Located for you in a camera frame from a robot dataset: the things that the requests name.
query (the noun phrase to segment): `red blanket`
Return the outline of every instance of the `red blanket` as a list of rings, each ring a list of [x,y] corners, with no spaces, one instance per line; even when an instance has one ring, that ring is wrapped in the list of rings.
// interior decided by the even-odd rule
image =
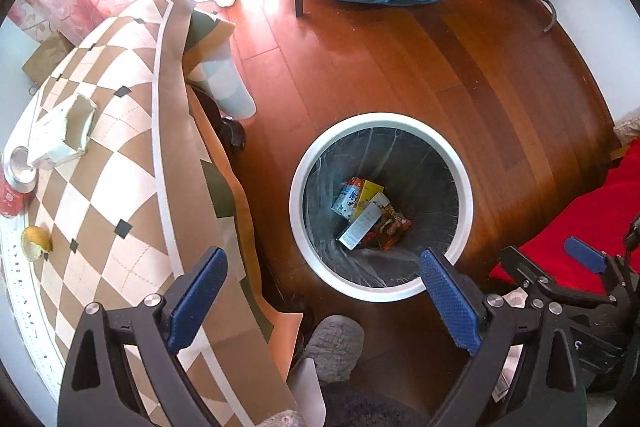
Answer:
[[[622,238],[640,213],[640,138],[631,143],[620,166],[611,169],[601,188],[572,201],[545,230],[520,251],[567,288],[604,293],[600,277],[564,253],[564,241],[575,235],[596,250],[624,254]],[[640,249],[631,266],[640,272]],[[513,282],[496,266],[491,277]]]

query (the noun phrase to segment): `screw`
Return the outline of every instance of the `screw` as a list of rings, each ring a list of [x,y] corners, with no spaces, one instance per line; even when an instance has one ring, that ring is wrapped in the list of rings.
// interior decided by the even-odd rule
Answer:
[[[559,315],[562,313],[562,305],[557,302],[549,302],[549,311],[554,315]]]
[[[159,296],[157,293],[152,293],[151,295],[147,295],[145,297],[145,306],[149,306],[150,308],[152,308],[153,306],[157,306],[161,300],[161,296]]]
[[[100,304],[98,304],[97,302],[90,302],[89,304],[87,304],[86,308],[84,308],[84,311],[88,315],[95,315],[97,314],[99,309],[100,309]]]
[[[504,304],[504,299],[499,295],[491,294],[487,296],[486,302],[491,308],[499,308]]]

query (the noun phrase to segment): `trash can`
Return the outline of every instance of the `trash can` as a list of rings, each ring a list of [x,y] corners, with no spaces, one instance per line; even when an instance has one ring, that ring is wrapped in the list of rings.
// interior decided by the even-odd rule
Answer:
[[[332,204],[352,176],[383,185],[412,221],[389,250],[348,250],[337,237],[347,221]],[[460,157],[431,127],[393,113],[369,113],[325,131],[302,157],[289,195],[294,238],[314,272],[339,292],[370,302],[424,290],[418,262],[426,249],[452,264],[473,219],[471,185]]]

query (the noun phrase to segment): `blue gripper pad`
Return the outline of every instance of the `blue gripper pad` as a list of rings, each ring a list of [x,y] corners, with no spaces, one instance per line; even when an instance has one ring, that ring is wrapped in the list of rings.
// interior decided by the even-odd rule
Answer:
[[[175,307],[166,341],[169,351],[174,355],[193,342],[204,317],[225,282],[227,268],[226,253],[222,248],[218,248]]]
[[[604,273],[607,269],[605,255],[573,235],[564,242],[564,251],[593,273]]]
[[[481,343],[478,317],[431,250],[420,256],[420,277],[456,346],[473,356]]]

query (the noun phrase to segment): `trash bag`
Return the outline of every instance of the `trash bag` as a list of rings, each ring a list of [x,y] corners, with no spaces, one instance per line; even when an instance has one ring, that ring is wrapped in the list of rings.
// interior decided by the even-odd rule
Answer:
[[[337,237],[347,220],[331,210],[352,177],[383,185],[394,208],[412,221],[389,250],[348,250]],[[446,253],[458,225],[456,184],[444,159],[413,134],[374,127],[331,144],[309,173],[303,193],[308,238],[322,262],[340,277],[370,288],[401,285],[419,277],[420,254]]]

